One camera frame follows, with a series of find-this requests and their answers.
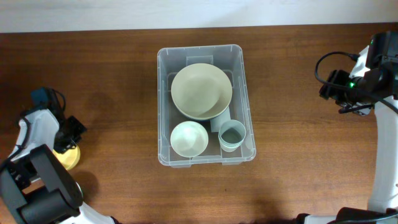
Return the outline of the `yellow small bowl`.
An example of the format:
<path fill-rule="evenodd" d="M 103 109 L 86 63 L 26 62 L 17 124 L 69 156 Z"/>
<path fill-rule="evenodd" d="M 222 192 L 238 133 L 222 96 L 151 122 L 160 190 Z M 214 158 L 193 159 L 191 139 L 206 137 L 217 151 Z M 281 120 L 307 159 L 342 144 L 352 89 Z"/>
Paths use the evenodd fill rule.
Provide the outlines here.
<path fill-rule="evenodd" d="M 79 162 L 80 160 L 80 148 L 78 146 L 75 146 L 69 150 L 67 150 L 65 153 L 61 154 L 53 150 L 53 154 L 55 157 L 58 159 L 58 161 L 61 163 L 61 165 L 66 168 L 66 170 L 71 170 L 73 169 Z"/>

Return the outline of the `white small bowl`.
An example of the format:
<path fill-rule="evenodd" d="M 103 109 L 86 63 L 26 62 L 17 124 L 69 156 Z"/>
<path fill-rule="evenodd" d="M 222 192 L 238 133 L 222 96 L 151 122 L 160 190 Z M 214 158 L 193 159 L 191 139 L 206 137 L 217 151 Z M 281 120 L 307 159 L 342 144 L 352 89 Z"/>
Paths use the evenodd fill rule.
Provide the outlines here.
<path fill-rule="evenodd" d="M 173 129 L 170 143 L 173 150 L 182 157 L 196 157 L 208 146 L 208 133 L 197 122 L 184 121 Z"/>

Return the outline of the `grey plastic cup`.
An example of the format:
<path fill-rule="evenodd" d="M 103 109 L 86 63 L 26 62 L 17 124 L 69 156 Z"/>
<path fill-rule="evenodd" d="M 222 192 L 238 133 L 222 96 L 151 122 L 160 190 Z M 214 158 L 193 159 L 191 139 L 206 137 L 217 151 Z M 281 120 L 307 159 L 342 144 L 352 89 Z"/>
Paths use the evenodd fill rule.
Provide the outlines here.
<path fill-rule="evenodd" d="M 223 144 L 238 146 L 246 137 L 246 127 L 240 121 L 231 119 L 221 125 L 218 134 Z"/>

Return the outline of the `mint green plastic cup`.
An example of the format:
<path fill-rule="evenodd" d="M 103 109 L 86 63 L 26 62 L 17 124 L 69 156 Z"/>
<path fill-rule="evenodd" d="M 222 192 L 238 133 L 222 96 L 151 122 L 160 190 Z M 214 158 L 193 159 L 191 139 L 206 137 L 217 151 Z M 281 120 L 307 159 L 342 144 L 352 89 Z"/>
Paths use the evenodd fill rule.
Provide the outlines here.
<path fill-rule="evenodd" d="M 218 135 L 220 144 L 225 145 L 242 145 L 244 138 L 246 137 L 244 134 L 240 134 L 237 130 L 228 129 L 223 133 L 219 133 Z"/>

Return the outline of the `cream plate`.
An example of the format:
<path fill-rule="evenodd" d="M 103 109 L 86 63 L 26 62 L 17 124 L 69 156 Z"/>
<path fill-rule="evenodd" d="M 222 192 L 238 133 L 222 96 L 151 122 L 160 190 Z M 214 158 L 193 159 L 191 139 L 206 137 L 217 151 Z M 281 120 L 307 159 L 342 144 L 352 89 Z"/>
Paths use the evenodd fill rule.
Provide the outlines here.
<path fill-rule="evenodd" d="M 171 96 L 188 115 L 206 118 L 221 113 L 229 106 L 233 87 L 227 74 L 220 68 L 196 63 L 179 71 L 172 81 Z"/>

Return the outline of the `cream plastic cup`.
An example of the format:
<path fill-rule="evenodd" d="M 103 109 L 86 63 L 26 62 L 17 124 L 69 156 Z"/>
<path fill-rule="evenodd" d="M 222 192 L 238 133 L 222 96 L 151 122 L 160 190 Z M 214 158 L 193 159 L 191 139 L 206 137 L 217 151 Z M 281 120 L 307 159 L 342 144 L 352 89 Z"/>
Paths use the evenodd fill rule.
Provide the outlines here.
<path fill-rule="evenodd" d="M 240 145 L 225 145 L 225 144 L 220 144 L 220 147 L 222 150 L 224 150 L 225 152 L 234 152 L 235 150 L 237 150 L 238 147 L 240 147 Z"/>

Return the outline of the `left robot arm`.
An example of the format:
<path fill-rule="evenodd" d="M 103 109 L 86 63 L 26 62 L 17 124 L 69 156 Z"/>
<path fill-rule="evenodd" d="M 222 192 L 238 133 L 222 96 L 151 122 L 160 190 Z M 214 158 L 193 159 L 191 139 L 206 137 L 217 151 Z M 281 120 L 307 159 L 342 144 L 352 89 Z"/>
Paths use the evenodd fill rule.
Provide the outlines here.
<path fill-rule="evenodd" d="M 116 224 L 83 201 L 80 186 L 52 148 L 59 123 L 48 109 L 19 120 L 19 136 L 1 164 L 1 198 L 17 223 Z"/>

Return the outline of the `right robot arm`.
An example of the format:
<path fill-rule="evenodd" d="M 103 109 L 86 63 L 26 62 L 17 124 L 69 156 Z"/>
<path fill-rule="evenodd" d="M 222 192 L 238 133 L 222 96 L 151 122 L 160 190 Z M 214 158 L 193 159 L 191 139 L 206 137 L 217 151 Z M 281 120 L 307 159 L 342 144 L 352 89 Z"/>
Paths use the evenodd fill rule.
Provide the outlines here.
<path fill-rule="evenodd" d="M 377 155 L 373 190 L 365 210 L 341 208 L 336 215 L 300 213 L 301 224 L 387 223 L 397 224 L 397 32 L 374 34 L 360 53 L 345 53 L 355 61 L 351 72 L 332 71 L 319 94 L 333 99 L 339 112 L 366 116 L 373 111 L 377 121 Z"/>

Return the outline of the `clear plastic storage container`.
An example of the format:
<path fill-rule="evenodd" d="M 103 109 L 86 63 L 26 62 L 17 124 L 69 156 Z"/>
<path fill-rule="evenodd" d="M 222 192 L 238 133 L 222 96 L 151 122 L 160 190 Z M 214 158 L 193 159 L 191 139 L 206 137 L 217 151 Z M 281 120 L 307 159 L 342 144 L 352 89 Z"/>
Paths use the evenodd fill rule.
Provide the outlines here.
<path fill-rule="evenodd" d="M 225 152 L 220 147 L 218 133 L 211 132 L 210 120 L 201 121 L 209 137 L 208 146 L 196 157 L 178 155 L 170 143 L 170 135 L 176 125 L 188 121 L 176 109 L 171 96 L 171 85 L 176 74 L 194 63 L 212 64 L 227 74 L 233 87 L 229 104 L 231 119 L 243 123 L 246 137 L 234 152 Z M 242 48 L 236 44 L 208 45 L 196 47 L 168 47 L 157 53 L 157 119 L 158 160 L 163 166 L 173 168 L 190 167 L 194 164 L 221 163 L 238 165 L 256 156 L 256 144 L 251 120 L 251 110 L 246 85 Z"/>

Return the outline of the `white label in container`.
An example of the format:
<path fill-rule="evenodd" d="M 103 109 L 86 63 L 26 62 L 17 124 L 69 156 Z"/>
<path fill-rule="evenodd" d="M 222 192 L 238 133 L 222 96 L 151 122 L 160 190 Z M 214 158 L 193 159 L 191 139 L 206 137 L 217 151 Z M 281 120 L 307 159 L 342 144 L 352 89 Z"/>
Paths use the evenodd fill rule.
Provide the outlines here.
<path fill-rule="evenodd" d="M 210 120 L 211 132 L 217 133 L 220 127 L 231 119 L 229 107 L 227 107 L 220 115 Z"/>

